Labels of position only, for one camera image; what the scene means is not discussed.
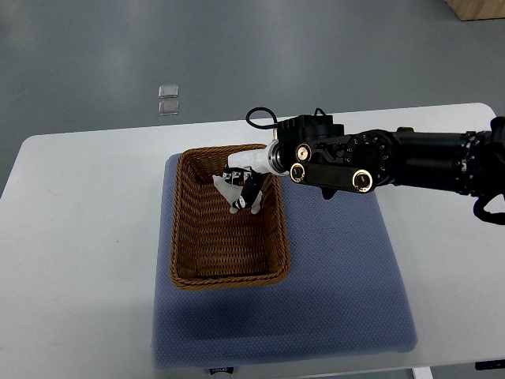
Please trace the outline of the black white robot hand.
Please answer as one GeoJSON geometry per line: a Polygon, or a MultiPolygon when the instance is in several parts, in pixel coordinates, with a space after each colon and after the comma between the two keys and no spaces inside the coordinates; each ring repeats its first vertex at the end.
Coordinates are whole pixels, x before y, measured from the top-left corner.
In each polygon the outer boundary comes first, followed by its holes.
{"type": "Polygon", "coordinates": [[[264,177],[271,172],[267,148],[235,152],[228,156],[223,172],[226,182],[244,186],[246,190],[261,190],[264,177]]]}

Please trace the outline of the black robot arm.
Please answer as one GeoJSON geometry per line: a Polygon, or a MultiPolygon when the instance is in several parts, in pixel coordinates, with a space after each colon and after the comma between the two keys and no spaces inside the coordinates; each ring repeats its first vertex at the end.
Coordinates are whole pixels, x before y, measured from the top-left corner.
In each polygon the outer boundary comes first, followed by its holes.
{"type": "Polygon", "coordinates": [[[332,116],[316,109],[270,125],[276,138],[250,171],[238,205],[252,206],[268,173],[287,175],[297,184],[316,186],[324,199],[338,191],[369,193],[378,186],[412,186],[469,195],[473,214],[502,225],[504,214],[486,210],[504,194],[504,119],[495,117],[487,131],[418,133],[372,129],[347,134],[332,116]]]}

